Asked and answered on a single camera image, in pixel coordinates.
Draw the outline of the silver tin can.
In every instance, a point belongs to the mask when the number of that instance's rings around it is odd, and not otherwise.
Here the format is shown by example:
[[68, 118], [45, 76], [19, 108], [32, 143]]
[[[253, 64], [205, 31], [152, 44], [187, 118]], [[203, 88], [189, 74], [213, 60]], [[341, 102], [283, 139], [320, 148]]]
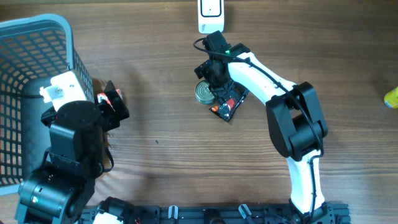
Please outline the silver tin can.
[[195, 87], [195, 98], [204, 105], [210, 105], [215, 100], [209, 86], [210, 84], [206, 80], [202, 80]]

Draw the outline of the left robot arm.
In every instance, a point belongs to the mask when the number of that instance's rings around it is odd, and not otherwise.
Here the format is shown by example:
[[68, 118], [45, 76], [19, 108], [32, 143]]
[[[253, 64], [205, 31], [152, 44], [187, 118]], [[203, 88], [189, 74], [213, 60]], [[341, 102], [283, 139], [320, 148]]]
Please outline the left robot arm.
[[105, 132], [129, 117], [112, 82], [99, 103], [75, 100], [44, 113], [51, 146], [41, 165], [19, 187], [15, 219], [19, 223], [75, 223], [95, 192], [95, 180], [110, 170]]

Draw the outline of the yellow capped bottle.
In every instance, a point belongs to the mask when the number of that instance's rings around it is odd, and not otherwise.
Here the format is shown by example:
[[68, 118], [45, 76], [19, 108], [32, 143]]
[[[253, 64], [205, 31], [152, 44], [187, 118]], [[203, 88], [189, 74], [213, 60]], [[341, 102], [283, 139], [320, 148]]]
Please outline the yellow capped bottle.
[[393, 90], [385, 94], [384, 103], [389, 108], [398, 108], [398, 87], [395, 87]]

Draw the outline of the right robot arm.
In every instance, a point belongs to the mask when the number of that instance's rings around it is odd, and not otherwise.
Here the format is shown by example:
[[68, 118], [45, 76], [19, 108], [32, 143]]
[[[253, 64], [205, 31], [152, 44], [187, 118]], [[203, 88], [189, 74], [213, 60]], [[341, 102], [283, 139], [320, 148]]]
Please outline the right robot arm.
[[269, 137], [286, 158], [292, 192], [290, 204], [305, 223], [313, 223], [325, 204], [319, 162], [328, 128], [314, 87], [283, 79], [263, 65], [243, 44], [232, 46], [220, 31], [199, 39], [207, 61], [195, 70], [208, 83], [218, 105], [210, 111], [230, 121], [249, 93], [265, 107]]

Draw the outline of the black red snack packet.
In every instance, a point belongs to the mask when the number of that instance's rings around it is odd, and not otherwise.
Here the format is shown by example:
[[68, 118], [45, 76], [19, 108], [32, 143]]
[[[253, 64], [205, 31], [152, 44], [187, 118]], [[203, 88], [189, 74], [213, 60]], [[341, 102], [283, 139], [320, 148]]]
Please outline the black red snack packet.
[[224, 121], [229, 122], [232, 119], [235, 111], [244, 102], [248, 94], [248, 89], [228, 90], [224, 95], [218, 95], [217, 100], [219, 104], [209, 108], [209, 111], [211, 111]]

